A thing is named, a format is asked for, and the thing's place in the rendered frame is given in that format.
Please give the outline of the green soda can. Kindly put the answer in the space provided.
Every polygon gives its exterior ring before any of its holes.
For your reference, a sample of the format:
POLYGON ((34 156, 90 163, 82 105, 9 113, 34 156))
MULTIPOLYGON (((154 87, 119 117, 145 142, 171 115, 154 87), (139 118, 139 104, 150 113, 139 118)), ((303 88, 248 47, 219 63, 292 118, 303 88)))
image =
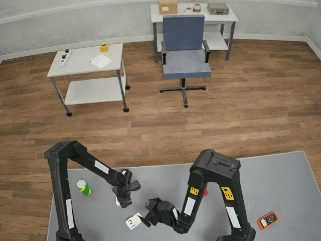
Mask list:
POLYGON ((84 195, 89 195, 91 193, 91 187, 85 180, 78 181, 77 187, 84 195))

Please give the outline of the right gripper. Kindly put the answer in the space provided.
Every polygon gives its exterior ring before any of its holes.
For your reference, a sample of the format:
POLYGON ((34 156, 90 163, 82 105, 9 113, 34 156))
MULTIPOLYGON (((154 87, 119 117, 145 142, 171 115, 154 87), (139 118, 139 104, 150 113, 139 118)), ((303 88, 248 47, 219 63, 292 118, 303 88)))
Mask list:
MULTIPOLYGON (((158 203, 162 201, 162 200, 160 200, 159 197, 156 197, 156 198, 154 198, 154 199, 149 199, 148 201, 150 201, 150 200, 156 201, 156 202, 158 202, 158 203)), ((145 216, 145 218, 143 218, 143 217, 141 217, 141 216, 139 216, 139 215, 137 215, 137 216, 140 218, 141 222, 143 222, 147 227, 150 227, 151 224, 154 225, 154 226, 156 226, 158 222, 155 221, 155 220, 153 220, 153 219, 150 217, 151 214, 152 214, 152 213, 149 211, 149 212, 147 213, 147 215, 145 216), (150 224, 150 223, 151 223, 151 224, 150 224)), ((163 223, 163 218, 161 218, 161 222, 163 223)))

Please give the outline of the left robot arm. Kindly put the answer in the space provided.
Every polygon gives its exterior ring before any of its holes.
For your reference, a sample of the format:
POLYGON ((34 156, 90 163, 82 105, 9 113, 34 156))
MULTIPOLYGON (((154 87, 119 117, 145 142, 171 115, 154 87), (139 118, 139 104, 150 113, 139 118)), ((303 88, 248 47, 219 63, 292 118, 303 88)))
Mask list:
POLYGON ((132 181, 132 172, 122 169, 120 172, 108 167, 87 152, 87 148, 78 141, 62 141, 44 152, 51 173, 53 194, 58 219, 59 230, 56 232, 56 241, 85 241, 78 233, 75 224, 69 181, 67 174, 68 159, 82 165, 93 173, 101 176, 117 191, 130 196, 131 191, 140 189, 138 180, 132 181), (117 183, 116 183, 117 182, 117 183))

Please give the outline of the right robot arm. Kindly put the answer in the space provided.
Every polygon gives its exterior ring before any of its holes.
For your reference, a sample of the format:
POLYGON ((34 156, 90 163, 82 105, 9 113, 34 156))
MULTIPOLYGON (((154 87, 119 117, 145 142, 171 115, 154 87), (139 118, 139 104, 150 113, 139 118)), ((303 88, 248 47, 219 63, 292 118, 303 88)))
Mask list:
POLYGON ((148 201, 145 208, 152 212, 150 217, 153 220, 162 223, 163 218, 163 224, 172 227, 177 233, 188 233, 195 221, 208 182, 215 182, 220 187, 231 226, 233 240, 229 241, 254 241, 256 231, 247 220, 240 184, 240 167, 237 159, 212 149, 203 150, 190 168, 188 189, 181 213, 167 200, 160 203, 148 201))

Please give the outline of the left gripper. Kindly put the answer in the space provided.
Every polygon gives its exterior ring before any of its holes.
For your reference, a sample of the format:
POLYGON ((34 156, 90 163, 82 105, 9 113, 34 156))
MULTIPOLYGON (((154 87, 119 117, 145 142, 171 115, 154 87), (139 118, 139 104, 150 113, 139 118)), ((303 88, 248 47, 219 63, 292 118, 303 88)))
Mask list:
POLYGON ((112 190, 113 193, 116 194, 117 200, 120 203, 122 208, 126 208, 127 206, 132 204, 132 201, 130 201, 131 200, 130 196, 127 197, 127 198, 124 198, 125 197, 125 193, 124 194, 119 193, 117 191, 117 186, 113 187, 111 190, 112 190), (129 202, 126 202, 126 201, 129 201, 129 202))

